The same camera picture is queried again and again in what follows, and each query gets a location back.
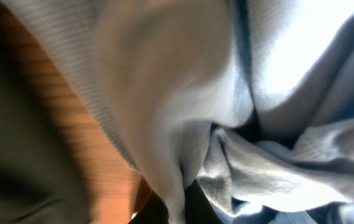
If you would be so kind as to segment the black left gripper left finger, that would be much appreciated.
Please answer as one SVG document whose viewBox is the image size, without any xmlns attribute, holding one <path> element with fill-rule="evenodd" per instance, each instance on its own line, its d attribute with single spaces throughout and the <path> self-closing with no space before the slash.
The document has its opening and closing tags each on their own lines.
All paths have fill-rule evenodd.
<svg viewBox="0 0 354 224">
<path fill-rule="evenodd" d="M 165 205 L 148 186 L 140 186 L 134 199 L 133 217 L 128 224 L 168 224 Z"/>
</svg>

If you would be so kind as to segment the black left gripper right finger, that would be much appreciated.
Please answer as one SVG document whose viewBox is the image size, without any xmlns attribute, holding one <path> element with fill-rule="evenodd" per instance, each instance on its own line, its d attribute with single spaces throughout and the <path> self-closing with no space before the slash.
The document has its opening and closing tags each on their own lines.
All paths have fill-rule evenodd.
<svg viewBox="0 0 354 224">
<path fill-rule="evenodd" d="M 185 190 L 185 219 L 186 224 L 223 224 L 196 180 Z"/>
</svg>

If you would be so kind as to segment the light blue t-shirt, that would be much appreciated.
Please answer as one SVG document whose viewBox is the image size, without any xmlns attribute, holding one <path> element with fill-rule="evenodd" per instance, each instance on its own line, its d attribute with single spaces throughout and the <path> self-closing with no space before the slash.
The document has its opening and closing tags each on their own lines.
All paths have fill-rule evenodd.
<svg viewBox="0 0 354 224">
<path fill-rule="evenodd" d="M 354 1 L 6 1 L 187 223 L 354 223 Z"/>
</svg>

